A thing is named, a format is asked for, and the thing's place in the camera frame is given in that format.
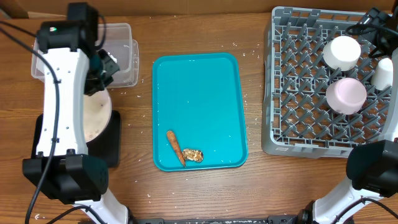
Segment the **large white plate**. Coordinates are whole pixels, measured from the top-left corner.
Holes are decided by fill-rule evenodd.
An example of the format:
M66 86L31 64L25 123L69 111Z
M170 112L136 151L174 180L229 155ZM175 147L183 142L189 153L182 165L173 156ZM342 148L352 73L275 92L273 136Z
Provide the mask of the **large white plate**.
M97 138L107 127L112 113L111 97L107 89L92 96L83 96L83 129L85 141Z

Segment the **orange carrot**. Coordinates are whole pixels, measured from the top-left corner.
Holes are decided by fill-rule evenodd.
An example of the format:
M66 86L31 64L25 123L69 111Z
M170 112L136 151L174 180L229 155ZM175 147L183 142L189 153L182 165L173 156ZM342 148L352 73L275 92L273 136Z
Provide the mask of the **orange carrot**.
M169 140L169 143L170 143L172 149L174 150L174 153L178 157L181 165L183 165L185 167L186 166L186 162L185 162L185 159L183 157L183 154L182 154L182 151L181 151L181 148L179 146L179 143L178 143L178 140L177 140L177 137L176 137L175 133L173 131L169 130L169 131L167 131L166 136L167 136L167 139Z

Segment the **brown food scrap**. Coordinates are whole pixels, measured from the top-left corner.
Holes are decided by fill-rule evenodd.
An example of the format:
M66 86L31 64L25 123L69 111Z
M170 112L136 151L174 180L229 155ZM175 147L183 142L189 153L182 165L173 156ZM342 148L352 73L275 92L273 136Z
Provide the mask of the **brown food scrap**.
M194 161L201 163L204 159L204 155L200 150L195 149L184 149L182 151L183 158L188 161Z

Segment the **pale green bowl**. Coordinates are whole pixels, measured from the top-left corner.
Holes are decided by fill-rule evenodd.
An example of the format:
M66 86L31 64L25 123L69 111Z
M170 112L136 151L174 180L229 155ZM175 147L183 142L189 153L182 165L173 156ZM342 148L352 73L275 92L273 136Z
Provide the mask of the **pale green bowl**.
M348 71L354 68L361 55L361 46L349 36L339 36L323 48L323 60L332 69Z

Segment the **small pink plate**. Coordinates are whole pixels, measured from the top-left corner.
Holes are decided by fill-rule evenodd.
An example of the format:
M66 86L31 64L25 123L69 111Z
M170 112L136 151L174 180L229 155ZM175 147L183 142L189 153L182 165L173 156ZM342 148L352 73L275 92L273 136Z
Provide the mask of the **small pink plate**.
M329 107L341 114L358 112L366 101L365 86L354 78L343 78L333 82L326 89L326 102Z

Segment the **white cup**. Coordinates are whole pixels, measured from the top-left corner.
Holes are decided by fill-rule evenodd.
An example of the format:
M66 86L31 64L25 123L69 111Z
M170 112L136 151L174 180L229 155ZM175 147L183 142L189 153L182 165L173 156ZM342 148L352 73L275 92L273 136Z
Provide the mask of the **white cup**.
M379 61L374 75L371 79L371 84L377 90L384 90L393 84L393 63L389 58L383 58Z

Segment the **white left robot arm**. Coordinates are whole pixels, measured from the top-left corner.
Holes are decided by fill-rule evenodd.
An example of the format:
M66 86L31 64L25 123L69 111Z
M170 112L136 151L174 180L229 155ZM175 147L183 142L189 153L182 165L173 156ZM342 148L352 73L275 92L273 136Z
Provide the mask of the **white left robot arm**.
M44 112L32 155L23 175L35 194L59 200L71 211L84 211L95 223L134 223L130 209L109 189L106 161L93 156L85 140L86 96L105 91L119 70L98 33L104 17L85 2L68 5L64 21L42 23L33 54L44 64Z

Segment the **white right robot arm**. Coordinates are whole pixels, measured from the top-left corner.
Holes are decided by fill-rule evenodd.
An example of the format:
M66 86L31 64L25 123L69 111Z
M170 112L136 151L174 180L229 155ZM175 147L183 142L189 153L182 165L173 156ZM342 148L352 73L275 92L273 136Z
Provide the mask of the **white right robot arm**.
M384 24L361 19L346 33L362 35L375 45L369 57L387 55L392 60L389 112L379 140L355 147L346 163L346 178L326 196L310 202L294 223L352 223L353 215L369 203L397 216L380 202L397 193L397 5Z

